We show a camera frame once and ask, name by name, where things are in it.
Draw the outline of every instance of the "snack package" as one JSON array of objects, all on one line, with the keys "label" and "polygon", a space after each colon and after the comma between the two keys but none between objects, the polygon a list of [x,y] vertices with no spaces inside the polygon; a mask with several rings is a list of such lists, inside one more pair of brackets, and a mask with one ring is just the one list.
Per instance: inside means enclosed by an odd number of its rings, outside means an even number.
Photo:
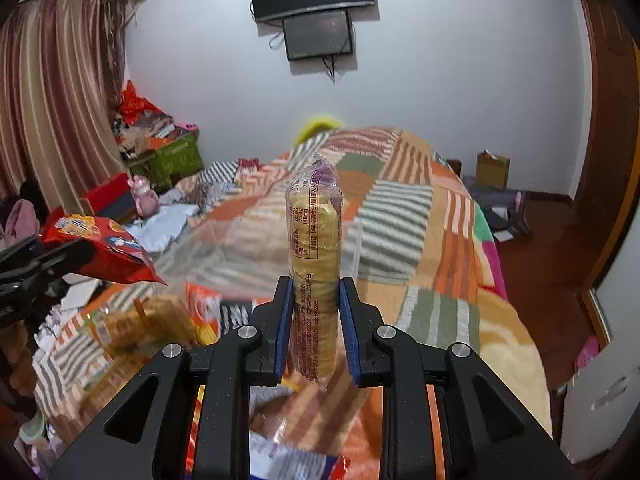
[{"label": "snack package", "polygon": [[[185,480],[191,480],[202,412],[204,386],[198,397],[187,446]],[[249,432],[249,470],[252,480],[344,480],[349,460],[276,444],[254,431]]]},{"label": "snack package", "polygon": [[177,296],[151,296],[134,300],[135,309],[97,312],[88,323],[94,339],[108,355],[160,349],[167,343],[196,346],[196,335],[184,303]]},{"label": "snack package", "polygon": [[254,308],[265,298],[237,300],[219,291],[186,282],[187,310],[200,345],[215,343],[230,330],[249,323]]},{"label": "snack package", "polygon": [[342,192],[333,165],[318,154],[286,192],[289,272],[294,313],[293,363],[306,379],[325,387],[334,372]]},{"label": "snack package", "polygon": [[76,238],[86,238],[96,249],[94,259],[78,274],[116,283],[164,283],[136,239],[109,218],[63,216],[45,228],[42,243],[52,249]]}]

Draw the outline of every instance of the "pink stuffed animal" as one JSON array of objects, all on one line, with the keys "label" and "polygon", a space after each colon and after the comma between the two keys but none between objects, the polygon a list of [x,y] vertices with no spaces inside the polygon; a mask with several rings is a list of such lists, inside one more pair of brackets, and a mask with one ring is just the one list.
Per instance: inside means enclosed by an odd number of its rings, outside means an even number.
[{"label": "pink stuffed animal", "polygon": [[159,209],[158,195],[151,189],[149,181],[139,175],[134,175],[133,180],[128,181],[133,197],[136,199],[136,209],[140,218],[149,218],[155,215]]}]

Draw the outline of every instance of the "curtain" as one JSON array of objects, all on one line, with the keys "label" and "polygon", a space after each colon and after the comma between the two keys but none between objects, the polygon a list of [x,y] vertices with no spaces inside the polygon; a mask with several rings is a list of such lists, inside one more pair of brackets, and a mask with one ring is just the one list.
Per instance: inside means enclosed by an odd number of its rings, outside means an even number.
[{"label": "curtain", "polygon": [[81,212],[80,196],[124,170],[110,123],[122,67],[105,61],[105,7],[33,0],[0,29],[0,198],[31,179],[50,210]]}]

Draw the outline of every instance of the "white door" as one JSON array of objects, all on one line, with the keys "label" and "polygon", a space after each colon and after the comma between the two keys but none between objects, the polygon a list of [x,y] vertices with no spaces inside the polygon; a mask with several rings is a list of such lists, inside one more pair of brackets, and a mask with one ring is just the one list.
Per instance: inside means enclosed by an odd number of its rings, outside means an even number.
[{"label": "white door", "polygon": [[640,402],[640,298],[636,300],[638,306],[613,341],[569,385],[560,447],[572,463],[610,449]]}]

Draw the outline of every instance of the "transparent plastic bag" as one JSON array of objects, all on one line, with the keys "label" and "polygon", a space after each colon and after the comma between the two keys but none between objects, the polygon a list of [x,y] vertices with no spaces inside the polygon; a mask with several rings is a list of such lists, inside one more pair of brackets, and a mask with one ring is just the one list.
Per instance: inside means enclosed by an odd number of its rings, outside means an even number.
[{"label": "transparent plastic bag", "polygon": [[326,387],[334,373],[338,327],[342,191],[337,170],[316,154],[287,189],[286,200],[293,364],[307,380]]}]

